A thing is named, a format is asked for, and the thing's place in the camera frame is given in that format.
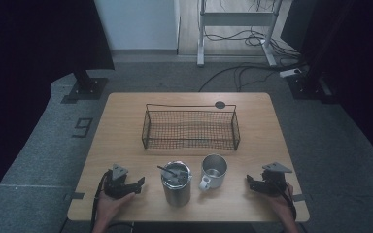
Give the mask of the white metal desk frame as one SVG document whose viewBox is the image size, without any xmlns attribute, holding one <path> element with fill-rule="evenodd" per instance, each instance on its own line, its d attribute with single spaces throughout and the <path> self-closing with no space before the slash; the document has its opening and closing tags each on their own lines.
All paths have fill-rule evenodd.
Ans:
<svg viewBox="0 0 373 233">
<path fill-rule="evenodd" d="M 204 35 L 207 26 L 267 26 L 267 34 L 260 43 L 269 66 L 275 67 L 277 62 L 273 55 L 271 41 L 282 2 L 283 0 L 275 0 L 274 8 L 270 12 L 221 13 L 207 12 L 206 0 L 198 0 L 197 65 L 203 67 L 205 64 Z"/>
</svg>

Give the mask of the white power strip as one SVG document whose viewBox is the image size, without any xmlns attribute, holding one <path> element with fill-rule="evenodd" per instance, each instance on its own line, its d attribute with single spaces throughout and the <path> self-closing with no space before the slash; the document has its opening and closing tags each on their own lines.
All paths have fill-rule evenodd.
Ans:
<svg viewBox="0 0 373 233">
<path fill-rule="evenodd" d="M 290 76 L 294 76 L 294 75 L 300 75 L 302 73 L 302 71 L 298 68 L 296 69 L 290 69 L 290 70 L 286 70 L 286 71 L 282 71 L 280 72 L 280 77 L 281 78 L 286 78 L 286 77 L 290 77 Z"/>
</svg>

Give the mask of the person's right hand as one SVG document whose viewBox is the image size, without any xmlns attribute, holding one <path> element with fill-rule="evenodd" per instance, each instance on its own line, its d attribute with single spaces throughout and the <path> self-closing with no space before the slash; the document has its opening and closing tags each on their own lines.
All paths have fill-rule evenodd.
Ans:
<svg viewBox="0 0 373 233">
<path fill-rule="evenodd" d="M 278 220 L 280 221 L 282 226 L 296 224 L 291 207 L 282 195 L 276 197 L 266 196 L 266 200 L 272 208 L 273 212 L 278 217 Z"/>
</svg>

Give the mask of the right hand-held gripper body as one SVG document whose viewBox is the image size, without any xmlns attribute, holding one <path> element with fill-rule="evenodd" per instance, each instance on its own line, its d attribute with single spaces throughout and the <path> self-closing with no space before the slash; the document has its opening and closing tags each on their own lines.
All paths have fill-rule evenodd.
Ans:
<svg viewBox="0 0 373 233">
<path fill-rule="evenodd" d="M 263 188 L 261 192 L 267 195 L 278 195 L 287 189 L 287 181 L 285 174 L 291 173 L 290 168 L 273 162 L 263 166 L 262 172 Z"/>
</svg>

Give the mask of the black wire mesh basket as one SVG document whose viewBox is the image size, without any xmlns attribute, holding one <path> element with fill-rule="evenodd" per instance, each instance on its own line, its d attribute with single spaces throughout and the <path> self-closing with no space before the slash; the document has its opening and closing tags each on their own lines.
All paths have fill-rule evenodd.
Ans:
<svg viewBox="0 0 373 233">
<path fill-rule="evenodd" d="M 142 143 L 145 149 L 237 150 L 241 135 L 237 106 L 147 104 Z"/>
</svg>

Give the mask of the black straw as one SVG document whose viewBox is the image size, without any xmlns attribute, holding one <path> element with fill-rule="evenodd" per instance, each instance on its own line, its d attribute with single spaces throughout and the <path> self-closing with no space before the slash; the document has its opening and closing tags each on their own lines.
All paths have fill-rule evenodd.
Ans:
<svg viewBox="0 0 373 233">
<path fill-rule="evenodd" d="M 162 176 L 168 181 L 181 183 L 186 182 L 188 180 L 187 172 L 183 170 L 171 170 L 161 166 L 158 166 L 158 169 L 163 171 Z"/>
</svg>

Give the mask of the black curtain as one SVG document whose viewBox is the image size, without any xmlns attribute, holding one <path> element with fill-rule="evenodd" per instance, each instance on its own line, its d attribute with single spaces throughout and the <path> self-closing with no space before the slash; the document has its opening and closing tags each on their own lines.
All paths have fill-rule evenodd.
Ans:
<svg viewBox="0 0 373 233">
<path fill-rule="evenodd" d="M 43 113 L 51 84 L 114 62 L 95 0 L 0 0 L 0 181 Z"/>
<path fill-rule="evenodd" d="M 281 38 L 373 146 L 373 0 L 292 0 Z"/>
</svg>

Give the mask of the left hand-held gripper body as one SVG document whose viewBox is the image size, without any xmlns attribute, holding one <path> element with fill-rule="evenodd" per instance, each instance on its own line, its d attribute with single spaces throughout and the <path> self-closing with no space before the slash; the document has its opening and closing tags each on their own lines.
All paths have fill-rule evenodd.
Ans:
<svg viewBox="0 0 373 233">
<path fill-rule="evenodd" d="M 126 184 L 128 170 L 114 164 L 113 167 L 107 172 L 104 180 L 104 192 L 107 196 L 114 199 L 120 199 L 130 193 L 130 187 L 133 184 Z"/>
</svg>

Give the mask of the person's left hand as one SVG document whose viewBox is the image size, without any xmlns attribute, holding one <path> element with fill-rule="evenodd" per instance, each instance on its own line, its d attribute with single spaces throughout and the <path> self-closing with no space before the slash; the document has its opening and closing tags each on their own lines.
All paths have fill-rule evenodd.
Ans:
<svg viewBox="0 0 373 233">
<path fill-rule="evenodd" d="M 109 225 L 112 219 L 118 214 L 119 209 L 129 203 L 135 197 L 135 193 L 129 193 L 120 199 L 113 199 L 101 191 L 99 194 L 95 225 Z"/>
</svg>

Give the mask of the steel mug with white handle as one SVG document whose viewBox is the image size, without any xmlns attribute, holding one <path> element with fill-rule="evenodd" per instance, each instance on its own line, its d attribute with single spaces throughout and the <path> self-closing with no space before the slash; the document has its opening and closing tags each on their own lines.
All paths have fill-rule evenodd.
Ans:
<svg viewBox="0 0 373 233">
<path fill-rule="evenodd" d="M 201 181 L 199 189 L 207 191 L 221 187 L 227 172 L 227 162 L 219 154 L 207 155 L 201 164 Z"/>
</svg>

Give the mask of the black stand base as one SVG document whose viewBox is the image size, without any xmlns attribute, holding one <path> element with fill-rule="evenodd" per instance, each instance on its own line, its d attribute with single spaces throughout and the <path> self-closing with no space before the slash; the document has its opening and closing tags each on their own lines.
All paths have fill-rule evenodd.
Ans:
<svg viewBox="0 0 373 233">
<path fill-rule="evenodd" d="M 324 104 L 336 104 L 335 93 L 324 77 L 310 79 L 304 75 L 286 78 L 292 97 L 297 100 L 319 100 Z"/>
<path fill-rule="evenodd" d="M 108 83 L 107 78 L 91 78 L 86 70 L 73 72 L 76 79 L 70 93 L 62 99 L 64 104 L 74 104 L 79 100 L 98 100 Z"/>
</svg>

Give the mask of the tall steel tumbler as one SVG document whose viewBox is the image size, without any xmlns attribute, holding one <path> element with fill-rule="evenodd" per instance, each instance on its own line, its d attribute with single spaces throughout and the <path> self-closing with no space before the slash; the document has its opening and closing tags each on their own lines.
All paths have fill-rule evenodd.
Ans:
<svg viewBox="0 0 373 233">
<path fill-rule="evenodd" d="M 192 174 L 189 167 L 182 161 L 171 161 L 164 167 L 171 170 L 183 170 L 187 172 L 188 180 L 186 182 L 177 183 L 165 179 L 162 176 L 163 171 L 161 170 L 161 183 L 167 202 L 174 207 L 182 207 L 186 205 L 191 196 L 190 185 Z"/>
</svg>

